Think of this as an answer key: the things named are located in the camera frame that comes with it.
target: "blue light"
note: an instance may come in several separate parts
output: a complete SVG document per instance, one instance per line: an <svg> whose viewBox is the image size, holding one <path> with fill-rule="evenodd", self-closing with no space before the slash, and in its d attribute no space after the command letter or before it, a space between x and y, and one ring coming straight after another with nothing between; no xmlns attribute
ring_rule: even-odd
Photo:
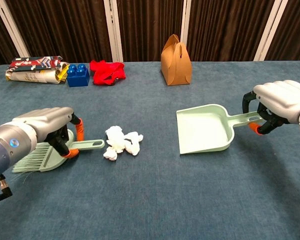
<svg viewBox="0 0 300 240"><path fill-rule="evenodd" d="M10 146L13 148L17 148L19 146L19 141L17 139L11 139L10 140Z"/></svg>

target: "brush handle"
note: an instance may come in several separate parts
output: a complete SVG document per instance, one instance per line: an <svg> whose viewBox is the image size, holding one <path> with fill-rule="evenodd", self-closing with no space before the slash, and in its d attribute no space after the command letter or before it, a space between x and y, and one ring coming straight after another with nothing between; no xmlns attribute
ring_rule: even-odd
<svg viewBox="0 0 300 240"><path fill-rule="evenodd" d="M95 140L86 140L86 141L74 141L70 145L70 149L79 149L79 150L93 150L93 149L102 149L105 146L105 141L102 139Z"/></svg>

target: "hand brush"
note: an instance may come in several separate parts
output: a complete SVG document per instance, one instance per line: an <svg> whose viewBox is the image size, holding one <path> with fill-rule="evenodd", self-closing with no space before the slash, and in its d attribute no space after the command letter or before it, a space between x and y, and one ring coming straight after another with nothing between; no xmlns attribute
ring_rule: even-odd
<svg viewBox="0 0 300 240"><path fill-rule="evenodd" d="M102 149L105 142L102 139L74 141L74 133L68 129L69 141L65 144L69 149L93 150ZM59 153L47 142L40 142L35 150L18 161L12 169L13 173L46 172L62 165L67 158Z"/></svg>

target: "blue tablecloth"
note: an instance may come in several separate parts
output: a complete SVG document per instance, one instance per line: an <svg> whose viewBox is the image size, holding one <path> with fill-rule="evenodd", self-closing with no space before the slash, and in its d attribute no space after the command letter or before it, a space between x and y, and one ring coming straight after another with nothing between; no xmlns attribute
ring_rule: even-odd
<svg viewBox="0 0 300 240"><path fill-rule="evenodd" d="M242 112L257 84L300 82L300 61L193 62L192 83L167 86L159 62L125 63L126 79L87 87L6 81L0 66L0 124L34 109L72 107L85 138L105 130L144 135L137 156L116 162L82 151L49 172L4 174L3 239L300 239L300 130L258 136L242 126L221 152L179 154L176 111L220 104ZM257 103L252 103L256 110Z"/></svg>

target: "dustpan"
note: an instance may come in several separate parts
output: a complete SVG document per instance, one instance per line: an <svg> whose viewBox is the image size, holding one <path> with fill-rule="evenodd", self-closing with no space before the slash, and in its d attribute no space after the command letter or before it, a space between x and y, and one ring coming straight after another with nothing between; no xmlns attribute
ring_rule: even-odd
<svg viewBox="0 0 300 240"><path fill-rule="evenodd" d="M102 149L105 142L102 139L74 141L74 133L68 129L69 140L65 145L69 149L93 150ZM35 150L18 161L12 169L13 173L24 172L46 172L56 169L62 165L67 158L60 154L47 142L40 142L36 145Z"/></svg>
<svg viewBox="0 0 300 240"><path fill-rule="evenodd" d="M218 104L176 111L180 154L216 152L227 149L235 136L235 127L260 123L256 112L229 115Z"/></svg>

